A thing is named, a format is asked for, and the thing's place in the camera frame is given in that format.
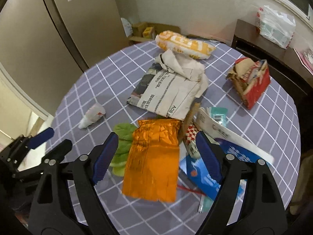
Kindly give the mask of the red checked ketchup packet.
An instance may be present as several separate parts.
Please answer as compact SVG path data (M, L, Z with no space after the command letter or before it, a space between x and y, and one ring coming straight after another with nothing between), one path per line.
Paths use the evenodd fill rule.
M201 157L200 152L196 146L196 135L198 133L198 129L196 128L196 126L191 123L186 132L185 132L185 136L183 138L183 143L185 145L186 151L188 153L188 155L197 160Z

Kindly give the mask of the green leafy vegetable bundle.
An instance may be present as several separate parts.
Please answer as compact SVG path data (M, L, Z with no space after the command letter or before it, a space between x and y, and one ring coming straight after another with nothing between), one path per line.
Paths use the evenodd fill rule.
M130 148L133 142L133 132L137 127L134 124L120 123L113 128L113 132L118 136L118 147L110 163L112 173L115 176L123 177Z

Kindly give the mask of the orange foil snack bag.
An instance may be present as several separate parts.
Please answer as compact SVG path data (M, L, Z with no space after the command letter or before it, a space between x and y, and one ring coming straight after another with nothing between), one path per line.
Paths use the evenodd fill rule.
M176 119L146 119L138 122L128 155L122 193L132 198L173 203L179 171Z

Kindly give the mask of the white red sauce packet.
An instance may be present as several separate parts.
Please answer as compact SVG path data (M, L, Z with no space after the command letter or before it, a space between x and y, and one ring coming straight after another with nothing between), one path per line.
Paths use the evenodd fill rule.
M94 124L105 114L106 114L105 108L101 104L95 103L91 108L89 108L89 110L82 117L78 125L79 129L84 129Z

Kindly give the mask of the blue white medicine box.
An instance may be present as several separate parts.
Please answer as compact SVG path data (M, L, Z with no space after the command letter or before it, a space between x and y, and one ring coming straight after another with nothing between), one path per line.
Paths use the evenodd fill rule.
M224 153L233 154L241 161L256 162L261 158L258 154L225 139L216 138L216 140ZM180 161L179 167L185 174L187 174L188 179L206 194L206 196L211 200L215 200L220 189L220 184L211 177L210 172L207 170L196 147L196 141L194 139L185 139L183 140L183 143L187 150L187 156Z

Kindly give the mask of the white long carton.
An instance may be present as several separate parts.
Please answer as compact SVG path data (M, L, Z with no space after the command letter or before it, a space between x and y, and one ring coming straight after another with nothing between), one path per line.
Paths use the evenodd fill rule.
M199 108L195 123L200 130L218 142L224 152L232 153L243 161L255 162L262 158L270 165L274 164L273 156L219 124L209 116L205 108Z

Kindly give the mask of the grey checked tablecloth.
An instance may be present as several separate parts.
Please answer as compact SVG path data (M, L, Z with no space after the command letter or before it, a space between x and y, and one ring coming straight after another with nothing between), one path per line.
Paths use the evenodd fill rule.
M84 73L52 122L42 182L93 234L281 234L300 163L293 99L265 60L217 44L198 61L155 42Z

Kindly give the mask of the folded newspaper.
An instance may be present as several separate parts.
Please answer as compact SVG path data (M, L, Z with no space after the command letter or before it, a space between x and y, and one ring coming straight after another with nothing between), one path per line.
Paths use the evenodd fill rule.
M129 105L183 121L192 103L209 87L205 66L195 59L167 50L144 74L127 100Z

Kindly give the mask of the beige refrigerator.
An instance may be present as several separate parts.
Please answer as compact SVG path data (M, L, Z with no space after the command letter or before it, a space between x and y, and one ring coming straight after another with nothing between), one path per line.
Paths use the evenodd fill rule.
M1 0L1 76L39 115L127 46L115 0Z

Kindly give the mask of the yellow white snack bag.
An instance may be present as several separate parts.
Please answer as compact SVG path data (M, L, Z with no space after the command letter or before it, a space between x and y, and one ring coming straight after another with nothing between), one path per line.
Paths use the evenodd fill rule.
M196 60L209 59L215 47L201 40L189 39L179 33L163 31L155 38L156 44L163 50L173 50Z

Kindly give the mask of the dark wooden cabinet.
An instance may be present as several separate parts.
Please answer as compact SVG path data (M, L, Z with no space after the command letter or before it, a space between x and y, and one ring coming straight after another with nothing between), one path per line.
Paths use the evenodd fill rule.
M292 48L283 49L259 34L258 28L238 20L231 47L254 61L267 60L270 75L293 99L299 119L301 152L312 150L312 75Z

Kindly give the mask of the pink papers on cabinet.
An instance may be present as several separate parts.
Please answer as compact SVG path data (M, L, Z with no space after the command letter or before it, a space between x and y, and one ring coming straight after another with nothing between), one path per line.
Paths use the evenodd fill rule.
M300 60L300 63L302 64L302 66L304 68L306 68L306 70L312 74L313 73L313 70L312 70L312 63L310 62L310 60L308 59L308 56L305 55L303 52L299 52L297 51L295 48L293 49L297 55L297 57L299 58Z

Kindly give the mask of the small yellow box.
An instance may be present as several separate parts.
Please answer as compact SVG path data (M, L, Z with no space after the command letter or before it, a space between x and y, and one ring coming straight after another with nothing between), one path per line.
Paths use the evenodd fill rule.
M156 37L156 31L154 27L147 27L143 31L143 38L145 39L155 39Z

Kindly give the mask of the open red cardboard box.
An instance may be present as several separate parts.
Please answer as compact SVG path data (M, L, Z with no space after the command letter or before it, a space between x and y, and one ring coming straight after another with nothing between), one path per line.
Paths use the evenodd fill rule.
M181 33L181 29L178 26L152 22L139 22L132 24L132 31L132 35L128 37L130 45L152 41L158 34L164 31Z

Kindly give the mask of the white plastic bag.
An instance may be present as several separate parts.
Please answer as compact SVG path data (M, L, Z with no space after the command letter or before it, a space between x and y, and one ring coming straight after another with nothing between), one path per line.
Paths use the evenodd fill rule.
M287 49L296 30L294 16L264 5L257 12L257 28L261 36Z

